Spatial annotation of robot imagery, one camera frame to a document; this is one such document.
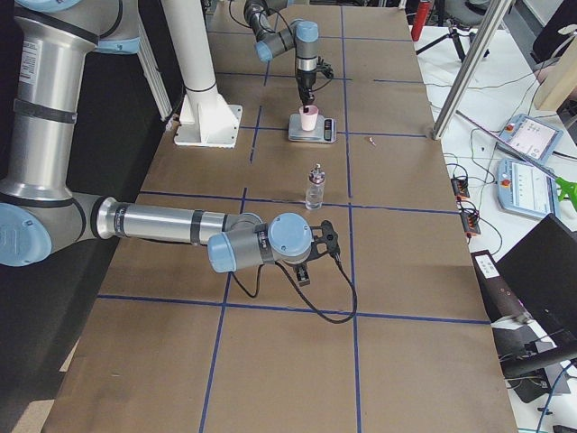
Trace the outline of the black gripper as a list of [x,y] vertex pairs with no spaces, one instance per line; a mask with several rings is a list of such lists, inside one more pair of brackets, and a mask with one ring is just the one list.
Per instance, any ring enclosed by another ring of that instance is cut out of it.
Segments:
[[314,104],[313,86],[316,83],[316,72],[314,70],[298,69],[296,72],[296,80],[298,83],[298,94],[301,106]]
[[310,280],[308,279],[307,265],[305,263],[301,263],[295,267],[295,274],[298,279],[299,287],[306,287],[310,284]]

